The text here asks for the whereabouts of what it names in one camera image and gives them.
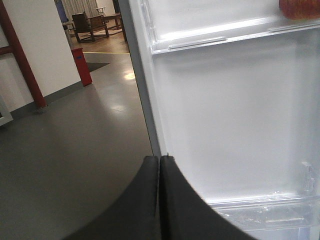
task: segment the wooden table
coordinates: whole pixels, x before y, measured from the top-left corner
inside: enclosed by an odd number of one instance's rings
[[[103,17],[104,21],[114,19],[115,25],[108,27],[108,29],[113,29],[113,28],[120,29],[121,28],[120,18],[121,18],[120,12]]]

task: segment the refrigerator shelf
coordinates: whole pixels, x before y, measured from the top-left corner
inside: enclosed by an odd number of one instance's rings
[[[278,0],[141,1],[153,55],[320,28],[285,18]]]
[[[232,43],[237,41],[256,39],[268,36],[274,36],[279,34],[292,33],[297,31],[305,31],[311,29],[320,28],[320,20],[313,21],[300,21],[292,24],[293,21],[288,20],[287,25],[278,24],[264,24],[265,31],[263,31],[262,26],[259,28],[256,26],[247,26],[246,29],[231,29],[223,30],[219,32],[210,32],[206,34],[198,34],[189,37],[182,37],[177,39],[162,39],[159,41],[154,41],[151,45],[151,53],[153,55],[176,52],[187,49],[194,49],[206,46],[213,46],[219,44]],[[208,32],[206,29],[199,29],[199,32]]]

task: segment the orange food container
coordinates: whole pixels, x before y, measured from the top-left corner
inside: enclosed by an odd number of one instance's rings
[[[320,0],[279,0],[279,7],[288,19],[320,18]]]

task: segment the wooden armchair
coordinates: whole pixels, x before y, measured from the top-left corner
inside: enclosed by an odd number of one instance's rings
[[[95,37],[109,37],[109,32],[107,29],[107,25],[105,24],[103,16],[94,16],[90,18],[86,18],[84,13],[72,15],[73,23],[74,23],[74,34],[78,43],[83,42],[83,40],[91,38],[94,42]],[[94,35],[94,31],[105,30],[105,35]],[[89,37],[85,37],[80,39],[79,33],[90,33]]]

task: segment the black floor mat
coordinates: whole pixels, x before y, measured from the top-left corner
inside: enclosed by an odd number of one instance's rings
[[[87,62],[86,63],[89,68],[89,72],[93,72],[94,70],[97,70],[99,68],[104,67],[105,65],[108,65],[108,62]]]

